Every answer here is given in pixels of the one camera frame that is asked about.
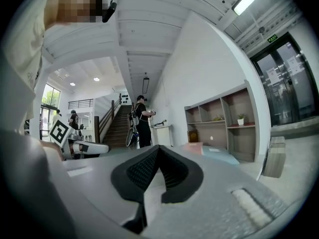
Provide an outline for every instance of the headset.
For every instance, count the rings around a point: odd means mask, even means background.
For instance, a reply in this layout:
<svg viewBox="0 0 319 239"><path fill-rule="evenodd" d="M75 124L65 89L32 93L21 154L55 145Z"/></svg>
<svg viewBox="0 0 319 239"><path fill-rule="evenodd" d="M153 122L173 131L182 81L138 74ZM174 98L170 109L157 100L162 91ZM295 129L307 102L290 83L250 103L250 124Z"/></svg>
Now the headset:
<svg viewBox="0 0 319 239"><path fill-rule="evenodd" d="M116 6L117 6L117 3L111 0L109 8L107 8L106 12L103 13L103 16L102 16L103 23L106 23L109 21L109 19L112 17L113 13L116 10Z"/></svg>
<svg viewBox="0 0 319 239"><path fill-rule="evenodd" d="M110 1L110 6L103 10L103 14L102 14L102 22L106 23L109 21L109 19L112 17L113 13L115 12L117 7L117 3L113 2L113 0Z"/></svg>

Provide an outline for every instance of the white column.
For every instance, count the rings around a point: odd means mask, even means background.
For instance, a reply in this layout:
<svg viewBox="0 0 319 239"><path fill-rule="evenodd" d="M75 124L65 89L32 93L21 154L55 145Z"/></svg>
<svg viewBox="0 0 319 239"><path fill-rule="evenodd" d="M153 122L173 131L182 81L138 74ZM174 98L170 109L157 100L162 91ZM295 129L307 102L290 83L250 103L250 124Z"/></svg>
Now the white column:
<svg viewBox="0 0 319 239"><path fill-rule="evenodd" d="M40 116L43 91L48 78L49 78L49 72L47 70L42 70L41 74L39 75L38 82L34 89L34 92L35 92L35 99L33 101L34 118L30 119L30 135L37 139L40 139L40 132L39 132L40 117L39 116Z"/></svg>

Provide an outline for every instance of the exit sign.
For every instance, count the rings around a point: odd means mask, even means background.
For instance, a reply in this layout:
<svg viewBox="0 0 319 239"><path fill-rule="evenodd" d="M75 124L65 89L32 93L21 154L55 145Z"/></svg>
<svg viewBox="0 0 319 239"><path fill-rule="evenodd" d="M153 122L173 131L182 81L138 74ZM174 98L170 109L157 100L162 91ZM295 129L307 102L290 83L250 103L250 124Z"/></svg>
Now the exit sign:
<svg viewBox="0 0 319 239"><path fill-rule="evenodd" d="M277 35L274 34L272 37L268 38L267 40L269 41L269 43L272 43L273 41L277 39L278 39Z"/></svg>

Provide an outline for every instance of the staircase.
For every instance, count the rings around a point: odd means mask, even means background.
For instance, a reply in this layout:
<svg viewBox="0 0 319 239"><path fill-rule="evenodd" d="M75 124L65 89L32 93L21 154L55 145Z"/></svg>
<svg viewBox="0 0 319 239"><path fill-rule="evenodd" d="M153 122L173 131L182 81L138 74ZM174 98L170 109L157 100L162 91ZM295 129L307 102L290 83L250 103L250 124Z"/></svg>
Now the staircase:
<svg viewBox="0 0 319 239"><path fill-rule="evenodd" d="M132 106L120 107L104 137L104 144L111 146L111 148L126 147L126 137L129 132L128 115L131 110Z"/></svg>

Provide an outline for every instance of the black shirt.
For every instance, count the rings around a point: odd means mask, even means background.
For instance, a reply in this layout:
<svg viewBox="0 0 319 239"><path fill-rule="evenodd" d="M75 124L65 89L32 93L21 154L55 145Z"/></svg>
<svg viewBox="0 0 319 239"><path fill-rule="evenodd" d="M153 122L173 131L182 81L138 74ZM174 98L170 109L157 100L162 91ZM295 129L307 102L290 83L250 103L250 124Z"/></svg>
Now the black shirt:
<svg viewBox="0 0 319 239"><path fill-rule="evenodd" d="M79 124L78 124L79 123L79 116L77 114L72 114L70 119L73 120L72 123L70 124L70 126L72 128L74 128L75 130L78 130L79 129Z"/></svg>
<svg viewBox="0 0 319 239"><path fill-rule="evenodd" d="M144 104L142 104L142 103L138 103L138 104L136 104L136 115L137 115L137 117L140 119L140 123L147 123L147 124L149 124L149 118L148 118L148 116L144 116L144 115L142 115L142 112L143 111L146 111L146 107L145 107L145 105Z"/></svg>

